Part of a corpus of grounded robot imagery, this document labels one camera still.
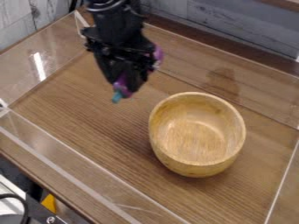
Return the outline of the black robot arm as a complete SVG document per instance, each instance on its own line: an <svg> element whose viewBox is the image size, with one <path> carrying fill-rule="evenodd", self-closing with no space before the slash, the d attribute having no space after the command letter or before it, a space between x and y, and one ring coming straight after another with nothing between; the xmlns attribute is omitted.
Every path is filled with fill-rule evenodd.
<svg viewBox="0 0 299 224"><path fill-rule="evenodd" d="M124 77L126 88L134 93L147 82L158 62L158 46L143 34L146 14L140 0L86 0L86 10L95 23L80 30L86 47L107 82L115 84Z"/></svg>

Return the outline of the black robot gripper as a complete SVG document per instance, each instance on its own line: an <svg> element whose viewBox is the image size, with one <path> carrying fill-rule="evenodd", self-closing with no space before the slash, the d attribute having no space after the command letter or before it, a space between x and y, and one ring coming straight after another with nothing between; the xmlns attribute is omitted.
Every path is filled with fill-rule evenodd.
<svg viewBox="0 0 299 224"><path fill-rule="evenodd" d="M146 15L139 8L87 8L94 25L82 30L107 82L114 84L124 70L134 93L147 82L155 65L155 43L144 36Z"/></svg>

